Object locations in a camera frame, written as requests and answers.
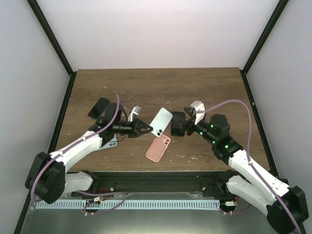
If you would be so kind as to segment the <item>black phone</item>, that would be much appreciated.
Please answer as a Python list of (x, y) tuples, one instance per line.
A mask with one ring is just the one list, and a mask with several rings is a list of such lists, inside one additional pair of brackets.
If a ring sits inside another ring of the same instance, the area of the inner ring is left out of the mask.
[(185, 136), (184, 123), (185, 123), (185, 114), (183, 112), (172, 112), (171, 120), (171, 135), (175, 137)]

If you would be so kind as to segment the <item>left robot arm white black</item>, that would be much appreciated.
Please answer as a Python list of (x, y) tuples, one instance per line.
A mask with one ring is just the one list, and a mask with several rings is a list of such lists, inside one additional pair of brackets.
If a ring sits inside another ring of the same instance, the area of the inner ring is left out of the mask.
[(136, 138), (153, 131), (152, 126), (136, 117), (122, 121), (123, 113), (120, 104), (111, 103), (80, 138), (49, 154), (37, 154), (25, 182), (32, 201), (51, 204), (63, 194), (79, 191), (89, 197), (96, 196), (100, 185), (95, 176), (89, 171), (71, 174), (68, 171), (88, 154), (108, 144), (116, 134)]

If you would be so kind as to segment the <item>black frame post left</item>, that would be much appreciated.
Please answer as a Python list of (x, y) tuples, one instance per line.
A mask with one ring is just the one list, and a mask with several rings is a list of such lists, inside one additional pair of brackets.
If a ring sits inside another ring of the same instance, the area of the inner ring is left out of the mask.
[(67, 72), (67, 74), (69, 76), (71, 76), (74, 71), (71, 67), (71, 65), (69, 64), (68, 59), (66, 58), (52, 28), (50, 27), (50, 24), (48, 22), (48, 20), (46, 19), (39, 3), (37, 0), (27, 0), (27, 3), (29, 4), (31, 10), (33, 11), (33, 13), (35, 14), (39, 24), (41, 25), (44, 33), (46, 34), (48, 40), (50, 41), (54, 51), (56, 52), (60, 62), (62, 63), (65, 71)]

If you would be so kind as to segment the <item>pink phone case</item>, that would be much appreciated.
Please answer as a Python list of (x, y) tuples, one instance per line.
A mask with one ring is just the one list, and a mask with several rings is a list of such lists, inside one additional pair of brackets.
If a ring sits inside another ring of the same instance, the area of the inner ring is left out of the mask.
[(146, 152), (146, 157), (153, 162), (159, 162), (170, 142), (171, 139), (166, 135), (156, 137)]

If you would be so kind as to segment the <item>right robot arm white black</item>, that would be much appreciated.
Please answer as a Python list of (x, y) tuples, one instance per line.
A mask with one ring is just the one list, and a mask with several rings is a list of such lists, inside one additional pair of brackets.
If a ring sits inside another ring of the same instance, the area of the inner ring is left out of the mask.
[(272, 175), (253, 160), (230, 135), (230, 125), (222, 114), (205, 121), (204, 113), (185, 107), (189, 115), (185, 130), (190, 136), (196, 132), (212, 145), (214, 155), (232, 168), (230, 177), (217, 183), (221, 196), (237, 195), (261, 211), (279, 234), (300, 233), (299, 224), (309, 217), (306, 197), (302, 189), (291, 187)]

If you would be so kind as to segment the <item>light blue phone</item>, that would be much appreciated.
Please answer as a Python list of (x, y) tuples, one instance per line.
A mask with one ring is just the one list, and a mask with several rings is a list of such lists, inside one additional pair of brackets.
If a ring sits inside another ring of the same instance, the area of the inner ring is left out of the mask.
[(102, 149), (107, 149), (107, 148), (113, 148), (117, 146), (117, 142), (116, 141), (110, 141), (108, 143), (106, 143), (105, 145), (102, 146)]

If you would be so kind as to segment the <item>dark blue phone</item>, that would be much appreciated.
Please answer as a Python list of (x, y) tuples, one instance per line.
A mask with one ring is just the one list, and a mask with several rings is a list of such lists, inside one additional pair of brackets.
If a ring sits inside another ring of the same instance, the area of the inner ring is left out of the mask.
[(92, 119), (99, 119), (101, 115), (104, 113), (105, 109), (109, 106), (110, 100), (100, 97), (99, 100), (95, 103), (95, 105), (91, 108), (88, 113), (88, 117)]

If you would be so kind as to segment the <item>black frame post right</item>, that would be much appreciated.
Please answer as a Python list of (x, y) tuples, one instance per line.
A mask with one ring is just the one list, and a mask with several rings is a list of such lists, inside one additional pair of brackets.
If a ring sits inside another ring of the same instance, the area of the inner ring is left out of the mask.
[(261, 49), (263, 48), (265, 42), (267, 41), (269, 35), (274, 29), (276, 23), (278, 22), (280, 16), (282, 15), (284, 9), (286, 8), (289, 0), (279, 0), (276, 7), (274, 8), (268, 22), (266, 23), (257, 43), (255, 44), (250, 56), (248, 57), (244, 67), (241, 71), (241, 74), (247, 75), (250, 71), (252, 65), (254, 64), (256, 58), (258, 57)]

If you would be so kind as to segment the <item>light blue slotted strip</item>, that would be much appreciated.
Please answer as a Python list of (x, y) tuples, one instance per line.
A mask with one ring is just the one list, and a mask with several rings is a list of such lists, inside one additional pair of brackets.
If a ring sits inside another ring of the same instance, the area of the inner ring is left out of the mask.
[[(88, 200), (61, 199), (52, 204), (41, 201), (36, 209), (83, 209)], [(108, 210), (113, 207), (123, 210), (219, 210), (218, 200), (106, 200), (87, 206), (87, 209)]]

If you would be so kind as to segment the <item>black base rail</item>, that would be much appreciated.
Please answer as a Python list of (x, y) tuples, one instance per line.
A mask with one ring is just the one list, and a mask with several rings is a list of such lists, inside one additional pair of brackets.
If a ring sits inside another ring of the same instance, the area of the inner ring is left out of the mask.
[(226, 182), (238, 172), (91, 172), (95, 177), (88, 193), (201, 193), (204, 197), (230, 199), (234, 195), (226, 188)]

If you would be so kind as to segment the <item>black frame post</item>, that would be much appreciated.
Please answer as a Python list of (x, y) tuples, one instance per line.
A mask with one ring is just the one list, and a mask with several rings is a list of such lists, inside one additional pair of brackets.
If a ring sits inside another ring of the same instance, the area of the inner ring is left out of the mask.
[(37, 0), (27, 0), (27, 3), (29, 4), (31, 10), (33, 11), (33, 13), (35, 14), (39, 24), (41, 25), (44, 33), (46, 34), (48, 40), (50, 41), (54, 51), (56, 52), (60, 62), (62, 63), (65, 71), (67, 72), (67, 74), (69, 76), (71, 76), (74, 71), (71, 67), (71, 65), (69, 64), (68, 59), (66, 58), (52, 28), (50, 27), (50, 24), (48, 22), (48, 20), (46, 19), (39, 3)]
[(256, 58), (258, 57), (261, 49), (263, 48), (265, 42), (267, 41), (269, 35), (274, 29), (276, 23), (278, 22), (280, 16), (282, 15), (284, 9), (286, 8), (289, 0), (279, 0), (276, 7), (274, 8), (268, 22), (266, 23), (257, 43), (255, 44), (250, 56), (248, 57), (244, 67), (241, 71), (241, 74), (247, 75), (250, 71), (252, 65), (254, 64)]

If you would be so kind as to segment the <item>white phone dual camera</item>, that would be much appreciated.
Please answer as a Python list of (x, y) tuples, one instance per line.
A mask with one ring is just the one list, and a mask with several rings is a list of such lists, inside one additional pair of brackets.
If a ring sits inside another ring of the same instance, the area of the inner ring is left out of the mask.
[(172, 117), (173, 117), (172, 113), (170, 113), (167, 109), (162, 107), (158, 111), (152, 122), (149, 124), (149, 126), (151, 126), (153, 129), (151, 133), (156, 137), (160, 137), (164, 133)]

